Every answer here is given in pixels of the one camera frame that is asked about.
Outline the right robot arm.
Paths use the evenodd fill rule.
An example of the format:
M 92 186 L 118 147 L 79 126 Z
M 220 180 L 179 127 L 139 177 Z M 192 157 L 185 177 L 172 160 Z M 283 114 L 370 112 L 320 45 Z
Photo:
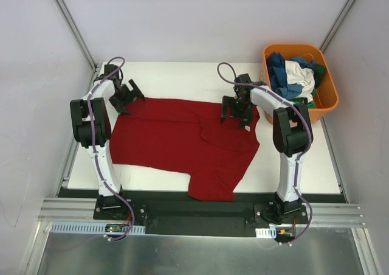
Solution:
M 280 154 L 280 180 L 272 204 L 261 211 L 261 218 L 280 225 L 294 218 L 301 209 L 300 190 L 302 163 L 313 142 L 308 109 L 279 96 L 263 82 L 252 82 L 238 76 L 234 84 L 235 97 L 222 98 L 221 123 L 228 117 L 239 120 L 240 127 L 253 122 L 253 108 L 260 107 L 272 114 L 272 139 Z

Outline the red t-shirt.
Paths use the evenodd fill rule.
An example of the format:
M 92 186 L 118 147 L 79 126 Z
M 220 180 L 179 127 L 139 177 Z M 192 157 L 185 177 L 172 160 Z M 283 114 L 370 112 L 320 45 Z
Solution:
M 232 117 L 221 122 L 218 103 L 147 98 L 127 109 L 130 114 L 117 118 L 110 138 L 113 163 L 186 173 L 190 197 L 233 201 L 260 147 L 256 109 L 248 128 Z

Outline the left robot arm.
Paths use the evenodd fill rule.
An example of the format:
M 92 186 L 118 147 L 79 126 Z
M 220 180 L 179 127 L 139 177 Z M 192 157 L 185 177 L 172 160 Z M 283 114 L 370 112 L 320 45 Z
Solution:
M 109 143 L 112 126 L 107 106 L 120 116 L 130 115 L 126 107 L 138 99 L 145 100 L 134 80 L 98 79 L 81 99 L 70 101 L 74 139 L 86 150 L 98 180 L 95 219 L 134 221 L 134 211 L 123 195 L 123 187 L 113 166 Z

